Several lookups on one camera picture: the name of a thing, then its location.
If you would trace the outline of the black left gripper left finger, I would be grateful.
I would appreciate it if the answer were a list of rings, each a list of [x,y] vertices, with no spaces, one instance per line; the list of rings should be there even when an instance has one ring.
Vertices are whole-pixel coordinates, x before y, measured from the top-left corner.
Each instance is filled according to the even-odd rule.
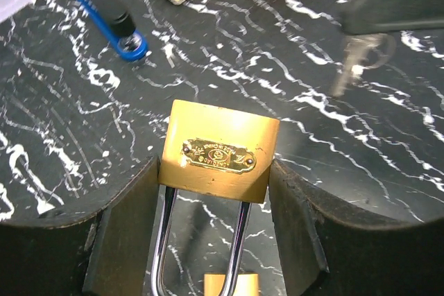
[[[159,159],[37,218],[1,224],[2,295],[141,295]]]

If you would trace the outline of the large brass padlock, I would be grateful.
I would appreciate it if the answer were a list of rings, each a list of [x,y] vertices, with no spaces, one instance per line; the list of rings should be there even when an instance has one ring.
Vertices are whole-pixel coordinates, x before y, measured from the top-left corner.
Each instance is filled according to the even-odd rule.
[[[220,291],[234,294],[250,208],[265,200],[279,126],[266,116],[174,100],[158,174],[165,194],[151,268],[153,295],[166,293],[164,258],[178,190],[240,203]]]

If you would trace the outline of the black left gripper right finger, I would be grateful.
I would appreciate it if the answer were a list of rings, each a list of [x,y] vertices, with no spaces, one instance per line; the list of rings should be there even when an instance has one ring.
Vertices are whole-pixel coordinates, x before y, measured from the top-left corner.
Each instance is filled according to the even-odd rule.
[[[373,213],[271,164],[269,197],[288,295],[442,295],[443,219]]]

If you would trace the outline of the silver key bunch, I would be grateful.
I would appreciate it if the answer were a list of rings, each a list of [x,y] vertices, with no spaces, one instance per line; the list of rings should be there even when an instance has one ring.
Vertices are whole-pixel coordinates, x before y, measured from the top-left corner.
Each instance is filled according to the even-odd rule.
[[[365,69],[376,69],[387,63],[396,48],[395,38],[385,33],[348,35],[345,40],[341,71],[330,90],[333,97],[344,95],[349,86],[357,84]],[[374,64],[364,64],[371,51],[376,52],[379,59]]]

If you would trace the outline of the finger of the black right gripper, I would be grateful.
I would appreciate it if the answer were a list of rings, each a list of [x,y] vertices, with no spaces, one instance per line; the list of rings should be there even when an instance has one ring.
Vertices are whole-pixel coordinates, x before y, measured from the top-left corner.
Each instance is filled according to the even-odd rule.
[[[347,35],[443,27],[443,0],[351,0],[341,11]]]

